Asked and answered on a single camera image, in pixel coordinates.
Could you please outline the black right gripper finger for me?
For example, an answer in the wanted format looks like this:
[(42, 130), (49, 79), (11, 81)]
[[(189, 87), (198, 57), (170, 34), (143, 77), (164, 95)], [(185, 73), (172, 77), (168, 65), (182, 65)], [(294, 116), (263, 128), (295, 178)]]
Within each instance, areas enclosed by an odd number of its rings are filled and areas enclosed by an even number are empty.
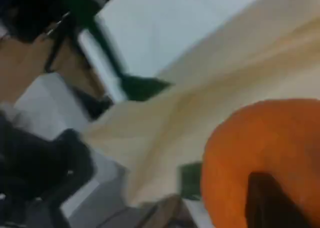
[(248, 176), (246, 224), (249, 228), (309, 228), (310, 222), (268, 173)]

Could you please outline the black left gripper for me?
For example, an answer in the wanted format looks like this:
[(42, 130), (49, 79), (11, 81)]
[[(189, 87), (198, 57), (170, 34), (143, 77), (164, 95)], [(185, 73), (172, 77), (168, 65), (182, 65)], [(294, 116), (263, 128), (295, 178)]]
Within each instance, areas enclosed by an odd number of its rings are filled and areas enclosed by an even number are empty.
[(68, 228), (62, 205), (94, 174), (89, 148), (75, 130), (46, 140), (0, 116), (0, 225)]

